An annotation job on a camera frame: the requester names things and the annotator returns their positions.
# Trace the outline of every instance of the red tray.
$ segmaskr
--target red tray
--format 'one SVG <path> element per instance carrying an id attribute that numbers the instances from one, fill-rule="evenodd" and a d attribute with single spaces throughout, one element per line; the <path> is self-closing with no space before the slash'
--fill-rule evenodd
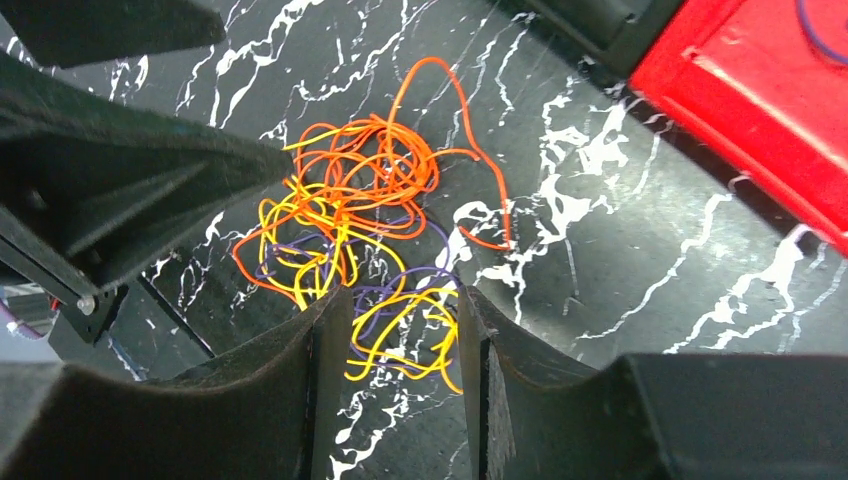
<path id="1" fill-rule="evenodd" d="M 806 12 L 848 55 L 848 2 Z M 630 83 L 848 256 L 848 67 L 795 0 L 688 0 Z"/>

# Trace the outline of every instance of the marble surface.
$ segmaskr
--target marble surface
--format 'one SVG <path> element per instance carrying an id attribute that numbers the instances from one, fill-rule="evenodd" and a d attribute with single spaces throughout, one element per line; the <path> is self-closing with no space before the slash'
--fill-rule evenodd
<path id="1" fill-rule="evenodd" d="M 442 187 L 423 203 L 451 231 L 450 255 L 423 238 L 401 248 L 408 264 L 448 257 L 516 322 L 594 367 L 632 351 L 848 350 L 837 314 L 848 263 L 623 85 L 593 85 L 592 61 L 535 14 L 507 0 L 204 3 L 221 12 L 226 43 L 50 73 L 282 147 L 315 122 L 386 112 L 406 71 L 439 56 L 461 78 L 477 138 L 505 172 L 517 244 L 495 253 L 458 233 L 458 223 L 489 234 L 502 227 L 491 175 L 448 159 Z M 0 45 L 27 61 L 8 27 Z M 466 144 L 458 118 L 435 68 L 399 114 L 437 147 Z M 221 212 L 145 272 L 214 353 L 294 311 L 251 287 L 228 254 L 256 225 L 259 198 Z M 372 279 L 384 274 L 378 259 L 367 261 Z M 137 343 L 142 362 L 144 348 L 158 348 Z M 381 371 L 347 388 L 335 478 L 468 477 L 462 399 L 440 381 Z"/>

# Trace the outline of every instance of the red box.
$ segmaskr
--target red box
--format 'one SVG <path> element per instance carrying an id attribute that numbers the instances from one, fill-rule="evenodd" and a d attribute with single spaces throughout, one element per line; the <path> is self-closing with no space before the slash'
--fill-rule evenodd
<path id="1" fill-rule="evenodd" d="M 848 2 L 805 11 L 848 55 Z M 799 14 L 794 0 L 688 0 L 630 83 L 848 256 L 848 67 Z"/>

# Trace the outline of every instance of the table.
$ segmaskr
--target table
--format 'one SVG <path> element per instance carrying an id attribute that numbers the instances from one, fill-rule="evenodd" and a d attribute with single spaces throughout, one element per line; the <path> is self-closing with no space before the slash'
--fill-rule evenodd
<path id="1" fill-rule="evenodd" d="M 454 235 L 454 271 L 516 322 L 593 367 L 631 351 L 846 351 L 848 263 L 624 85 L 593 85 L 591 59 L 517 4 L 206 3 L 225 20 L 225 44 L 48 72 L 282 147 L 315 122 L 385 113 L 406 71 L 439 56 L 505 172 L 517 233 L 506 255 Z M 0 45 L 27 60 L 5 25 Z M 464 145 L 446 85 L 425 70 L 399 120 L 431 145 Z M 181 319 L 123 314 L 97 348 L 63 356 L 116 376 L 165 376 L 206 358 L 183 320 L 218 354 L 289 318 L 290 302 L 250 286 L 228 254 L 257 223 L 258 200 L 280 188 L 221 212 L 145 272 Z M 468 160 L 446 161 L 424 204 L 454 234 L 474 218 L 499 228 L 491 175 Z M 405 259 L 432 264 L 442 248 L 422 239 Z M 346 388 L 335 478 L 468 478 L 462 399 L 441 381 L 383 371 Z"/>

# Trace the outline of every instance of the pile of tangled cord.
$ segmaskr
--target pile of tangled cord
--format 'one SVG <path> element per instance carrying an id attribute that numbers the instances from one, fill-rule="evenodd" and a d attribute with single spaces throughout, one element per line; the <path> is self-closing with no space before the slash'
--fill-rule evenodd
<path id="1" fill-rule="evenodd" d="M 471 146 L 469 149 L 433 151 L 416 132 L 395 121 L 409 84 L 416 72 L 427 64 L 442 67 L 456 89 Z M 308 149 L 315 142 L 328 138 L 331 140 L 329 149 Z M 375 154 L 362 153 L 363 147 L 371 145 L 373 148 L 374 144 Z M 447 247 L 447 235 L 428 221 L 416 198 L 438 187 L 439 157 L 459 154 L 474 161 L 483 160 L 494 173 L 501 197 L 504 244 L 481 240 L 463 226 L 459 226 L 459 230 L 469 240 L 487 248 L 507 250 L 511 244 L 503 175 L 474 139 L 465 93 L 450 67 L 438 58 L 422 59 L 412 67 L 401 84 L 388 118 L 372 114 L 368 119 L 356 120 L 342 127 L 315 124 L 303 132 L 298 143 L 287 146 L 285 150 L 296 150 L 296 174 L 283 181 L 291 193 L 279 202 L 267 198 L 260 202 L 261 228 L 247 235 L 233 249 L 233 257 L 242 274 L 256 285 L 290 298 L 301 310 L 336 285 L 352 287 L 356 318 L 351 349 L 355 358 L 349 359 L 348 363 L 356 367 L 357 373 L 347 372 L 349 380 L 361 380 L 373 368 L 383 366 L 402 371 L 412 379 L 441 375 L 453 391 L 461 393 L 447 373 L 451 363 L 448 354 L 457 341 L 458 331 L 456 320 L 444 305 L 447 297 L 457 296 L 455 287 L 449 287 L 458 285 L 458 279 L 448 270 L 449 265 L 407 268 L 400 256 L 384 242 L 384 239 L 415 239 L 429 226 Z M 353 186 L 354 179 L 360 174 L 371 179 L 367 187 Z M 310 183 L 307 176 L 321 177 L 321 180 Z M 395 209 L 400 218 L 380 221 L 376 214 L 378 208 Z M 278 238 L 277 231 L 290 221 L 317 231 L 285 243 Z M 259 267 L 251 273 L 241 261 L 239 251 L 256 239 L 259 240 Z M 380 287 L 356 286 L 360 272 L 353 247 L 359 242 L 391 258 L 400 273 Z M 277 280 L 281 268 L 294 272 L 291 284 Z M 410 287 L 412 280 L 409 276 L 422 272 L 428 274 L 429 284 Z M 416 312 L 428 322 L 441 325 L 439 331 L 445 332 L 444 338 L 431 348 L 435 360 L 428 365 L 391 353 L 391 349 L 384 346 L 387 337 L 404 322 L 404 318 Z M 382 331 L 371 342 L 373 344 L 364 345 L 363 341 L 370 338 L 376 325 L 386 321 Z"/>

